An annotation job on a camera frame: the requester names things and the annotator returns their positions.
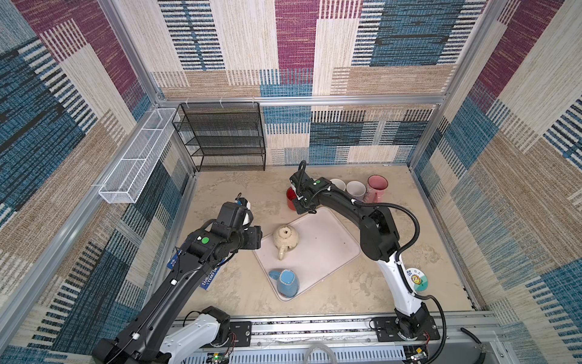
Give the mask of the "pink patterned mug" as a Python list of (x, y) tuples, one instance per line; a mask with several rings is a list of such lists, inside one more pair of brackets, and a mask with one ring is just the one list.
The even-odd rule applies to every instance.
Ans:
[(383, 195), (389, 186), (388, 180), (378, 174), (372, 175), (368, 178), (367, 191), (365, 194), (365, 203), (381, 203)]

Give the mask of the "light green mug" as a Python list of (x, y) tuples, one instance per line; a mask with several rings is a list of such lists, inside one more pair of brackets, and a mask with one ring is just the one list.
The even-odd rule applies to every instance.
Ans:
[(335, 185), (337, 188), (339, 188), (341, 191), (346, 190), (346, 183), (343, 180), (340, 180), (338, 178), (332, 178), (332, 179), (330, 179), (330, 182), (333, 185)]

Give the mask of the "red mug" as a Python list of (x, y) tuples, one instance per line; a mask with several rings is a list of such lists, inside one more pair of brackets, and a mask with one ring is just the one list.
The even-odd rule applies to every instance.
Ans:
[(296, 195), (294, 189), (289, 187), (286, 191), (286, 200), (287, 200), (287, 205), (288, 205), (289, 209), (291, 209), (292, 211), (296, 210), (296, 208), (294, 206), (294, 202), (293, 202), (296, 199), (297, 199), (297, 195)]

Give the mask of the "blue mug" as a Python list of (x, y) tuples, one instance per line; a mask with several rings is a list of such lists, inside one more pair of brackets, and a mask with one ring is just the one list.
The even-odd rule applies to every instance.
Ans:
[(268, 273), (276, 281), (277, 292), (285, 298), (293, 298), (299, 292), (298, 276), (289, 269), (275, 269)]

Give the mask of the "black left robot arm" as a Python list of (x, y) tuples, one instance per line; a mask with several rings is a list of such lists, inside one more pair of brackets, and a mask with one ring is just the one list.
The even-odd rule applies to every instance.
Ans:
[(181, 363), (195, 350), (175, 339), (165, 344), (174, 320), (209, 274), (239, 250), (257, 250), (260, 226), (214, 227), (207, 221), (190, 233), (177, 262), (148, 303), (114, 339), (102, 339), (92, 350), (97, 363)]

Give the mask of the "beige speckled mug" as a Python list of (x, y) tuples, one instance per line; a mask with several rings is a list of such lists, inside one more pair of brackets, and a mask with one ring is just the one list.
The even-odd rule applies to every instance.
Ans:
[(273, 233), (273, 240), (277, 248), (277, 258), (283, 260), (287, 252), (299, 245), (299, 232), (290, 225), (284, 225)]

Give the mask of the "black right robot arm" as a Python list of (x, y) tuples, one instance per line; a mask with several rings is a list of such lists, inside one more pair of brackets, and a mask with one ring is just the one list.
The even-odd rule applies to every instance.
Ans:
[[(420, 337), (430, 325), (431, 319), (424, 302), (435, 302), (437, 299), (416, 292), (403, 263), (403, 252), (412, 247), (420, 235), (416, 216), (394, 203), (363, 203), (324, 177), (317, 180), (309, 177), (306, 167), (307, 162), (301, 161), (297, 172), (289, 179), (296, 193), (293, 204), (297, 212), (315, 213), (318, 207), (324, 206), (341, 214), (359, 228), (361, 250), (368, 259), (378, 263), (393, 296), (398, 319), (396, 327), (400, 336), (410, 341)], [(404, 246), (400, 245), (400, 233), (391, 213), (393, 209), (405, 213), (415, 229), (411, 240)]]

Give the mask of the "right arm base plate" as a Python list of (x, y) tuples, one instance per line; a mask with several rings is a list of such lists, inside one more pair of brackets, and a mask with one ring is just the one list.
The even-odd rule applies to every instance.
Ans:
[(432, 316), (421, 321), (398, 316), (373, 318), (370, 326), (379, 342), (439, 341), (441, 333)]

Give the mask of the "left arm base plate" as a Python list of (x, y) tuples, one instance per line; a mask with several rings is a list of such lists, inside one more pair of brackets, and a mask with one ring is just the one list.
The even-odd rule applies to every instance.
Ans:
[(234, 321), (228, 325), (221, 325), (217, 337), (210, 343), (202, 346), (204, 349), (226, 350), (229, 347), (249, 347), (253, 324), (251, 321)]

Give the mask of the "purple mug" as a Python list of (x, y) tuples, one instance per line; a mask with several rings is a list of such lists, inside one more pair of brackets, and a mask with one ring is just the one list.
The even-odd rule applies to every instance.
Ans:
[(352, 180), (346, 184), (346, 192), (358, 201), (363, 201), (367, 193), (367, 187), (357, 180)]

